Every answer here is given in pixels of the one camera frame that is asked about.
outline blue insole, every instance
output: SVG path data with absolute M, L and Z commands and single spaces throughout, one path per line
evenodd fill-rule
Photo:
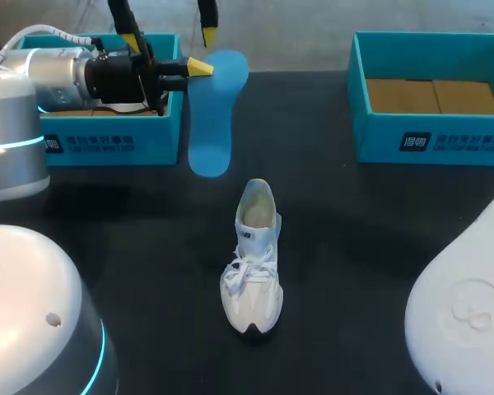
M 218 51 L 204 60 L 210 77 L 189 80 L 189 164 L 202 177 L 217 177 L 231 162 L 231 120 L 236 97 L 249 77 L 249 64 L 237 51 Z

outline white sneaker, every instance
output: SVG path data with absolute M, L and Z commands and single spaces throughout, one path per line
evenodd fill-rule
M 251 179 L 236 211 L 237 258 L 220 281 L 223 309 L 240 333 L 268 332 L 282 311 L 277 273 L 281 224 L 271 188 L 262 179 Z

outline shoelace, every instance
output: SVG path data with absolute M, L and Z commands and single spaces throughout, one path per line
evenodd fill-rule
M 269 261 L 273 254 L 273 247 L 259 259 L 242 258 L 238 246 L 234 252 L 236 259 L 232 261 L 225 270 L 223 281 L 230 293 L 236 293 L 241 285 L 247 282 L 267 282 L 269 277 L 277 275 L 277 263 Z

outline open blue box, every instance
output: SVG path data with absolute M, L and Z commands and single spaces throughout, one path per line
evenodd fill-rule
M 357 32 L 347 74 L 361 162 L 494 166 L 494 115 L 372 111 L 366 78 L 487 82 L 494 35 Z
M 118 35 L 95 35 L 108 50 L 125 43 Z M 146 35 L 158 60 L 181 58 L 178 35 Z M 53 35 L 26 36 L 20 48 L 76 46 Z M 62 153 L 49 153 L 50 166 L 173 165 L 177 161 L 183 92 L 170 92 L 165 116 L 42 117 L 48 141 Z

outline shoe tongue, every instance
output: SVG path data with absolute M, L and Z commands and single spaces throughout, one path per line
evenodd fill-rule
M 242 258 L 261 258 L 269 251 L 273 236 L 269 228 L 251 228 L 236 221 L 236 233 Z

